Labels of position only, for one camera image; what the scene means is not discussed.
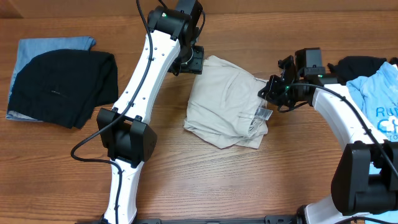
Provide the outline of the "beige khaki shorts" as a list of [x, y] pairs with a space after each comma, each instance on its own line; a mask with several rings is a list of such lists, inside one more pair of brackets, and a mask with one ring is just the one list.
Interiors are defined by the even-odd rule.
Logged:
[[266, 83], [227, 60], [208, 57], [194, 80], [183, 127], [220, 149], [259, 148], [272, 114], [258, 96]]

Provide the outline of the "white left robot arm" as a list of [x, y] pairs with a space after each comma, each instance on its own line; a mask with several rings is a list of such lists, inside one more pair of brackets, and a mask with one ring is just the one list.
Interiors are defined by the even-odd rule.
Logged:
[[167, 73], [202, 73], [204, 48], [197, 45], [202, 27], [197, 24], [204, 17], [197, 0], [152, 10], [144, 24], [144, 48], [126, 89], [111, 110], [99, 111], [97, 124], [112, 168], [109, 203], [101, 223], [136, 219], [140, 173], [157, 142], [149, 126], [155, 99]]

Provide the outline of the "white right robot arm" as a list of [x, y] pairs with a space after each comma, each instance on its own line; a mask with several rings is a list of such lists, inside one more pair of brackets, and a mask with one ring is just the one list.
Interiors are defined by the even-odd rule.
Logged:
[[397, 143], [378, 131], [336, 75], [327, 73], [320, 48], [304, 48], [278, 61], [258, 96], [293, 111], [309, 105], [327, 121], [343, 154], [331, 194], [301, 206], [295, 215], [267, 215], [265, 223], [351, 223], [397, 210]]

